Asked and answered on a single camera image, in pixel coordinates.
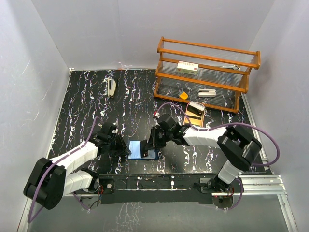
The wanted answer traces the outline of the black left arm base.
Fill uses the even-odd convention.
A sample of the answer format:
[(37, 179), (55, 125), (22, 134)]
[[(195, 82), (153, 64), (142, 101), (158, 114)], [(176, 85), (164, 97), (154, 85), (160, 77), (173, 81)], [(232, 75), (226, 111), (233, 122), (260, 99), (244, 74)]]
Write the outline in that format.
[(80, 194), (80, 202), (84, 209), (90, 211), (100, 204), (115, 203), (114, 180), (111, 178), (97, 179), (90, 189), (83, 190)]

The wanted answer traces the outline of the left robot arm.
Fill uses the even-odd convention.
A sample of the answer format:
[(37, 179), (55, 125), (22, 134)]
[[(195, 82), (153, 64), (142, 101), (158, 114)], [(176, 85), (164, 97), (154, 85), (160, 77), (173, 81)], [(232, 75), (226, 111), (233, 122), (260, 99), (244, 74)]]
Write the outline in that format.
[(98, 174), (82, 166), (99, 154), (116, 156), (131, 152), (118, 132), (116, 123), (104, 123), (88, 141), (52, 159), (39, 159), (25, 185), (23, 194), (44, 208), (53, 209), (63, 196), (79, 190), (94, 193), (99, 189)]

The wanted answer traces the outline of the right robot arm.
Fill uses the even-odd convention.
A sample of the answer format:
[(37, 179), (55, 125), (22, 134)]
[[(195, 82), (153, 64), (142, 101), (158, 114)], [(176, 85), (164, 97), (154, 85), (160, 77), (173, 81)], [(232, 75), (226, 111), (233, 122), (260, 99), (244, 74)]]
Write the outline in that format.
[(141, 153), (159, 150), (173, 141), (177, 145), (204, 145), (221, 149), (227, 161), (202, 188), (214, 191), (228, 191), (233, 181), (253, 165), (262, 148), (261, 143), (241, 125), (234, 124), (219, 128), (201, 128), (181, 125), (169, 114), (156, 117), (156, 125), (151, 128), (150, 137), (140, 144)]

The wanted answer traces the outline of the blue card holder wallet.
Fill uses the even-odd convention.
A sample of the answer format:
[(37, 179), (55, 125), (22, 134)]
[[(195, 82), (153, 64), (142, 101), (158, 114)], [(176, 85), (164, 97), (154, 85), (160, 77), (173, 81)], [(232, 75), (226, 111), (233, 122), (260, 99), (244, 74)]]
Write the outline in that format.
[(142, 141), (130, 141), (129, 150), (131, 154), (127, 156), (129, 160), (158, 160), (161, 158), (160, 150), (149, 149), (146, 150), (148, 142), (147, 140)]

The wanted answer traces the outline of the stack of silver cards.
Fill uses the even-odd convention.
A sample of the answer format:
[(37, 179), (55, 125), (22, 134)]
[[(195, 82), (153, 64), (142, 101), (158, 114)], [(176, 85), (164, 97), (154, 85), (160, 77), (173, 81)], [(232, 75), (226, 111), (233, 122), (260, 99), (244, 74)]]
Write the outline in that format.
[(190, 111), (190, 112), (192, 112), (196, 115), (202, 115), (205, 111), (205, 106), (198, 103), (198, 102), (191, 101), (188, 104), (188, 111)]

